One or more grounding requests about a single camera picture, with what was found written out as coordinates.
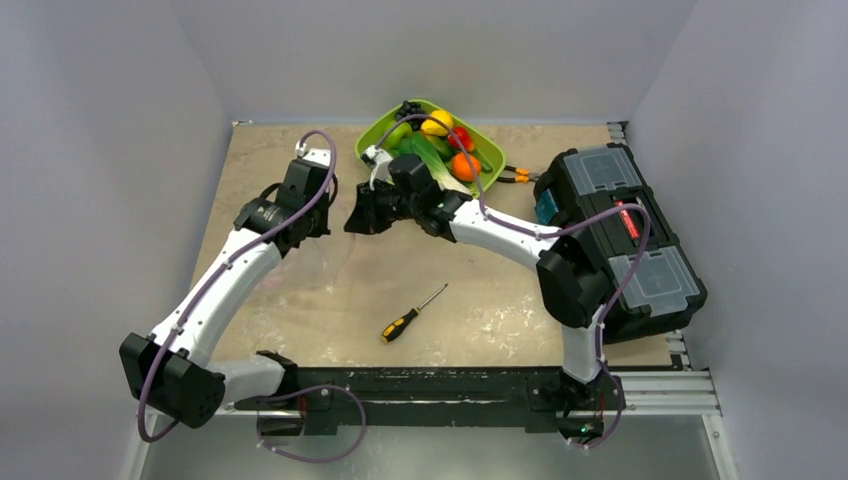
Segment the green plastic tray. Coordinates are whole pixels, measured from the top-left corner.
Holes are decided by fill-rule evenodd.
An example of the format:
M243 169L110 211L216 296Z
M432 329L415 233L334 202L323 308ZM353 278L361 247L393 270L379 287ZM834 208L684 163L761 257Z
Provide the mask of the green plastic tray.
M375 145L382 138L386 130L396 123L396 121L394 120L394 113L400 106L401 104L398 104L392 109L390 109L387 113L384 113L370 127L368 127L363 134L360 135L359 139L354 143L354 152L355 156L358 159L361 159L361 155L367 147ZM506 166L506 156L502 149L488 136L476 130L470 123L459 118L456 114L452 114L452 116L454 119L454 127L462 126L466 128L468 133L473 138L476 149L482 151L487 156L488 160L493 166L492 173L485 174L481 172L478 176L483 189L487 190L496 183L496 178L501 174L503 168ZM388 151L394 158L398 157L396 149L386 151ZM444 162L445 166L448 168L449 171L450 161ZM479 189L474 183L461 183L471 190L471 194L474 198L477 198L479 196Z

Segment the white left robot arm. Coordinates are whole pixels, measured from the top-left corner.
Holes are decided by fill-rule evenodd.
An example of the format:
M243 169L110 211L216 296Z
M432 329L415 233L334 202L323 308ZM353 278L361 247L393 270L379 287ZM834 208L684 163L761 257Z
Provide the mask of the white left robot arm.
M224 404L261 397L284 409L297 399L290 361L272 352L215 363L218 341L254 288L307 238L329 234L333 181L328 150L311 150L288 166L282 182L245 204L221 251L190 294L150 334L129 334L119 347L139 407L190 428Z

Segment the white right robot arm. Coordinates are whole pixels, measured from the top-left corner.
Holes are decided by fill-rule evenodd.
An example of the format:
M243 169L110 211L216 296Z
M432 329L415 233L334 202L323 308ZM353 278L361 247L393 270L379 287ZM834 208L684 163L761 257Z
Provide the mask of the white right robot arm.
M489 209L441 186L415 154L392 157L370 147L362 160L371 173L356 187L345 231L376 235L410 220L430 236L483 248L535 273L545 309L562 326L559 394L571 408L593 405L608 371L602 329L615 295L587 226L559 229Z

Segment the clear zip bag pink dots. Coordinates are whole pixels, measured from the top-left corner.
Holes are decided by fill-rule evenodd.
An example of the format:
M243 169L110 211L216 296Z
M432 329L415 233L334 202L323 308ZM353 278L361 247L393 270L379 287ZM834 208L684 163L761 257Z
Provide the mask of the clear zip bag pink dots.
M265 293L295 290L333 293L355 247L356 236L343 229L351 212L351 198L343 195L337 199L329 210L331 234L307 238L298 248L290 250L264 278L258 290Z

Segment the red bell pepper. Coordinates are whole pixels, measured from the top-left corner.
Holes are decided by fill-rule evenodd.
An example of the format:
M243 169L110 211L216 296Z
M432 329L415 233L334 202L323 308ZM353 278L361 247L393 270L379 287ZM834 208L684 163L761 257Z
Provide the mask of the red bell pepper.
M473 138L467 129L462 126L455 126L452 129L452 134L446 136L446 140L457 151L464 149L468 153L472 153L476 149Z

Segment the orange persimmon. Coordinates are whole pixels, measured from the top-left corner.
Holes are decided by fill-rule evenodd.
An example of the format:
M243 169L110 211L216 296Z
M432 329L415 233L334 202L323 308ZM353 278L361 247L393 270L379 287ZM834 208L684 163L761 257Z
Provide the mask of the orange persimmon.
M450 161L450 171L460 182L474 183L482 172L482 164L474 156L467 158L463 153L457 153Z

